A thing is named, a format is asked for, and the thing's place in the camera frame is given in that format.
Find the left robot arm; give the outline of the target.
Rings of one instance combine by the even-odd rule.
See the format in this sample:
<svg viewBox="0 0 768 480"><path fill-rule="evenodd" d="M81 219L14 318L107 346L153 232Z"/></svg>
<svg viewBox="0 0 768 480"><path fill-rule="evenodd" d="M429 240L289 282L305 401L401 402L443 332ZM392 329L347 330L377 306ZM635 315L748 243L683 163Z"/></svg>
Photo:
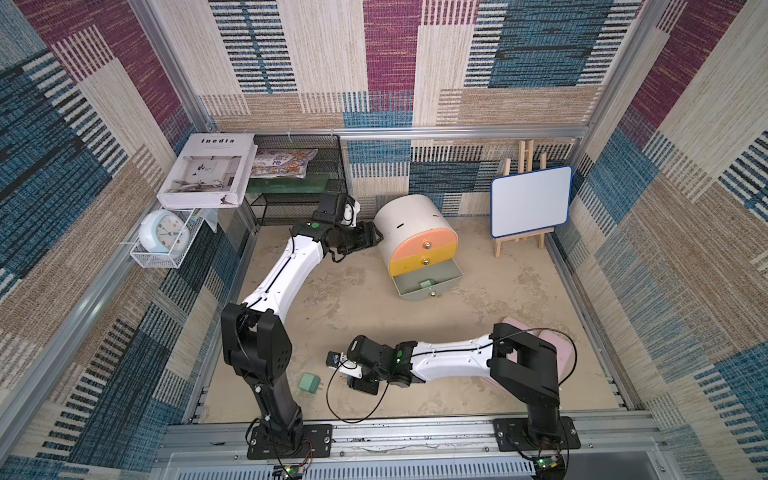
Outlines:
<svg viewBox="0 0 768 480"><path fill-rule="evenodd" d="M292 344L284 326L297 293L326 255L340 262L376 246L383 235L371 221L351 225L309 220L296 223L285 250L267 277L240 304L221 314L223 358L251 388L268 441L292 452L304 443L303 414L286 371Z"/></svg>

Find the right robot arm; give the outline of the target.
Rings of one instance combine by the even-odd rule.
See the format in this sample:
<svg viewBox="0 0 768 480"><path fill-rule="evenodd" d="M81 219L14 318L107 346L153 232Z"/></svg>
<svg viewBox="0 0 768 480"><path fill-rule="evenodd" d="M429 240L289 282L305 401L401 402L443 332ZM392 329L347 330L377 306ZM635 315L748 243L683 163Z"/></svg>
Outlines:
<svg viewBox="0 0 768 480"><path fill-rule="evenodd" d="M329 353L327 366L345 375L351 389L371 395L382 382L407 388L443 378L490 378L526 405L523 432L534 446L555 448L566 439L558 347L532 329L496 323L491 333L476 339L406 341L394 347L359 335L345 353Z"/></svg>

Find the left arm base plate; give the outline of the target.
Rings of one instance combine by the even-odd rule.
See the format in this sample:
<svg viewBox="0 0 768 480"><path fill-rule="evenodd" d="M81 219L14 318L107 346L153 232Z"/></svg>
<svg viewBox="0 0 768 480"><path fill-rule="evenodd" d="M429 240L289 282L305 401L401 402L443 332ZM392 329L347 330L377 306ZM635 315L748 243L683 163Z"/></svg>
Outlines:
<svg viewBox="0 0 768 480"><path fill-rule="evenodd" d="M302 425L298 432L271 428L260 423L246 434L248 460L328 458L331 453L331 424Z"/></svg>

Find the grey bottom drawer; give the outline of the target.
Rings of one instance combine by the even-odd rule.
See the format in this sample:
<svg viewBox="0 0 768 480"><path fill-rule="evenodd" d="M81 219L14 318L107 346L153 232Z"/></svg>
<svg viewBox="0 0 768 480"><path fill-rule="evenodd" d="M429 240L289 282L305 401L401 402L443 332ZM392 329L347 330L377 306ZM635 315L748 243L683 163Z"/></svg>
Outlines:
<svg viewBox="0 0 768 480"><path fill-rule="evenodd" d="M421 301L438 297L456 287L464 274L455 260L449 259L393 277L401 299Z"/></svg>

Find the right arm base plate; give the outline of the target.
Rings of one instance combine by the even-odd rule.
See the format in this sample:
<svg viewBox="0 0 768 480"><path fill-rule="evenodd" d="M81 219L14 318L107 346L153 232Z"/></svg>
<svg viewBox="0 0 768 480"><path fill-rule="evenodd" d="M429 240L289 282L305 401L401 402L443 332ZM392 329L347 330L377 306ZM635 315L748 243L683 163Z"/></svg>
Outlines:
<svg viewBox="0 0 768 480"><path fill-rule="evenodd" d="M494 436L501 452L533 452L539 450L578 450L582 443L573 419L561 416L554 435L535 434L528 420L522 417L496 418L492 420Z"/></svg>

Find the yellow drawer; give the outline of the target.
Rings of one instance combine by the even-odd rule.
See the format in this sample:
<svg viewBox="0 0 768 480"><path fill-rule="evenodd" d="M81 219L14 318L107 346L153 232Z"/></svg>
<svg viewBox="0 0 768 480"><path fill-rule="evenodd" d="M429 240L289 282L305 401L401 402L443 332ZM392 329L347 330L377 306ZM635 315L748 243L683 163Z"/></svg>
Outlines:
<svg viewBox="0 0 768 480"><path fill-rule="evenodd" d="M392 277L415 272L454 258L458 243L453 242L441 246L432 245L425 249L422 244L415 248L407 246L398 248L390 258L388 271Z"/></svg>

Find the white round drawer cabinet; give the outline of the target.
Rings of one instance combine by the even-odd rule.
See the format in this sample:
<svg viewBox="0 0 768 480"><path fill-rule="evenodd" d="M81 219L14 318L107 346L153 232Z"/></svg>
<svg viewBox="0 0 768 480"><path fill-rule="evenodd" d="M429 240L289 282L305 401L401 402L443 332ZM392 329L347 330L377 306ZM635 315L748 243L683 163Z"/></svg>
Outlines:
<svg viewBox="0 0 768 480"><path fill-rule="evenodd" d="M374 223L384 235L378 244L383 256L412 235L437 228L452 229L425 195L407 195L390 201L378 211Z"/></svg>

